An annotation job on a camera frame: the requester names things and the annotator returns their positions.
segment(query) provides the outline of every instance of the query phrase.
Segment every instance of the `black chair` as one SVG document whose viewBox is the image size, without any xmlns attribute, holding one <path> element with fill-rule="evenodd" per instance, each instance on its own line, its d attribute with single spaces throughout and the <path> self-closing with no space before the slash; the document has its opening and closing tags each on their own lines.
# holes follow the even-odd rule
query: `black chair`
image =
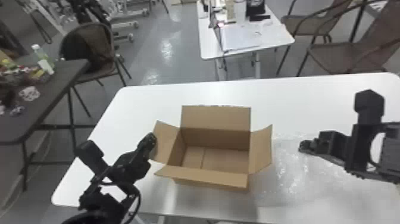
<svg viewBox="0 0 400 224">
<path fill-rule="evenodd" d="M 91 81 L 97 81 L 101 86 L 103 86 L 103 83 L 101 83 L 99 79 L 119 75 L 123 86 L 126 86 L 126 82 L 124 80 L 124 77 L 122 76 L 120 66 L 122 66 L 123 70 L 130 79 L 132 77 L 124 66 L 121 56 L 115 54 L 114 38 L 112 31 L 110 31 L 110 28 L 103 23 L 85 23 L 71 30 L 61 41 L 60 50 L 58 53 L 59 57 L 65 58 L 65 60 L 85 58 L 78 53 L 76 55 L 71 55 L 71 48 L 74 49 L 75 43 L 75 46 L 80 46 L 80 44 L 82 43 L 78 43 L 77 40 L 82 39 L 90 46 L 93 53 L 97 53 L 99 57 L 102 57 L 104 59 L 104 64 L 101 66 L 100 69 L 92 72 L 87 72 L 80 76 L 76 82 L 76 85 Z M 85 106 L 75 86 L 72 88 L 77 95 L 79 102 L 83 106 L 83 109 L 85 109 L 86 114 L 91 117 L 88 108 Z"/>
</svg>

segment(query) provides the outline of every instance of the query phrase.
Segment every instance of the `electronic device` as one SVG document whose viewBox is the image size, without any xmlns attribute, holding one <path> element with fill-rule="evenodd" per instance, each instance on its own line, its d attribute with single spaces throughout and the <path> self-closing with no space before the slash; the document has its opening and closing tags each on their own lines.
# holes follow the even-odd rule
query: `electronic device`
<svg viewBox="0 0 400 224">
<path fill-rule="evenodd" d="M 271 19 L 270 15 L 250 15 L 249 21 L 262 21 L 262 20 L 269 20 Z"/>
<path fill-rule="evenodd" d="M 265 13 L 264 0 L 248 0 L 246 2 L 246 16 L 260 15 Z"/>
<path fill-rule="evenodd" d="M 355 95 L 358 123 L 351 136 L 333 130 L 321 131 L 318 138 L 300 143 L 299 151 L 316 155 L 344 167 L 361 179 L 400 183 L 400 122 L 381 122 L 385 99 L 371 89 Z M 371 143 L 384 133 L 379 162 L 371 158 Z"/>
<path fill-rule="evenodd" d="M 149 153 L 156 143 L 155 135 L 147 134 L 138 143 L 135 151 L 121 155 L 112 166 L 102 159 L 104 153 L 93 141 L 87 140 L 79 145 L 75 155 L 95 175 L 90 180 L 90 186 L 79 198 L 78 209 L 86 211 L 62 224 L 120 224 L 137 199 L 134 212 L 129 214 L 129 218 L 124 222 L 130 223 L 138 212 L 141 201 L 140 192 L 133 184 L 144 178 L 150 169 Z M 101 186 L 117 186 L 126 194 L 126 198 L 119 202 L 110 194 L 101 193 Z"/>
</svg>

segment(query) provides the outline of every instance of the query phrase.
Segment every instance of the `plastic bottle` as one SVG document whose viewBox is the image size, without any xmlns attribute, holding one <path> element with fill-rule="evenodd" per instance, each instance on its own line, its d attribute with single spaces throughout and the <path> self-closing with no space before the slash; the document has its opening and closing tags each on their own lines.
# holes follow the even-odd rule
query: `plastic bottle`
<svg viewBox="0 0 400 224">
<path fill-rule="evenodd" d="M 55 64 L 54 62 L 49 58 L 49 56 L 46 54 L 46 52 L 41 48 L 38 44 L 32 45 L 32 49 L 34 50 L 35 54 L 40 58 L 46 60 L 49 65 L 54 69 Z"/>
</svg>

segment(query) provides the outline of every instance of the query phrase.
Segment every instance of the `cardboard box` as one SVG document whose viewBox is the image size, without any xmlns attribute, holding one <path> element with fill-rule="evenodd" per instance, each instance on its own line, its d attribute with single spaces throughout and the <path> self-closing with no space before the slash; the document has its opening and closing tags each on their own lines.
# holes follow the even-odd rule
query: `cardboard box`
<svg viewBox="0 0 400 224">
<path fill-rule="evenodd" d="M 157 121 L 155 175 L 177 183 L 248 189 L 249 174 L 271 164 L 272 125 L 250 131 L 246 107 L 183 106 L 180 127 Z"/>
</svg>

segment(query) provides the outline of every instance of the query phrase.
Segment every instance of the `white table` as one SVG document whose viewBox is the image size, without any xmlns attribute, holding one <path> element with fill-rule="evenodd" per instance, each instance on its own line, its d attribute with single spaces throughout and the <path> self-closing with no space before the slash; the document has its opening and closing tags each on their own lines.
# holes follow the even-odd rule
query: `white table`
<svg viewBox="0 0 400 224">
<path fill-rule="evenodd" d="M 143 197 L 139 212 L 251 223 L 398 223 L 400 195 L 393 184 L 357 179 L 319 157 L 298 153 L 297 147 L 303 134 L 337 130 L 349 135 L 357 122 L 354 95 L 365 89 L 384 96 L 384 122 L 400 120 L 399 87 L 400 79 L 391 73 L 126 87 L 89 139 L 113 164 L 136 148 L 156 120 L 179 126 L 182 105 L 251 107 L 252 130 L 273 124 L 273 164 L 251 176 L 249 193 L 178 185 L 154 176 L 163 164 L 151 161 L 146 177 L 135 184 Z M 52 202 L 78 206 L 92 175 L 75 160 Z M 256 197 L 260 189 L 264 192 Z M 103 191 L 123 197 L 114 187 Z"/>
<path fill-rule="evenodd" d="M 246 48 L 239 49 L 237 51 L 229 51 L 224 54 L 222 51 L 220 44 L 215 36 L 214 30 L 208 28 L 210 25 L 210 18 L 204 17 L 203 6 L 200 1 L 197 2 L 197 13 L 198 13 L 198 29 L 199 29 L 199 40 L 200 40 L 200 55 L 203 60 L 211 60 L 214 59 L 217 65 L 217 74 L 219 80 L 227 80 L 227 74 L 225 71 L 225 64 L 222 57 L 229 57 L 238 54 L 244 54 L 253 52 L 255 57 L 255 77 L 260 79 L 261 77 L 261 65 L 260 65 L 260 55 L 258 51 L 268 48 L 276 48 L 279 46 L 290 45 L 294 43 L 294 38 L 292 35 L 286 30 L 286 26 L 281 24 L 278 18 L 274 15 L 271 9 L 265 5 L 266 14 L 271 16 L 272 24 L 268 26 L 261 25 L 262 29 L 260 29 L 262 34 L 262 43 L 260 46 L 254 48 Z M 258 22 L 250 22 L 248 18 L 246 19 L 246 23 L 259 23 L 263 24 L 266 21 L 258 21 Z"/>
</svg>

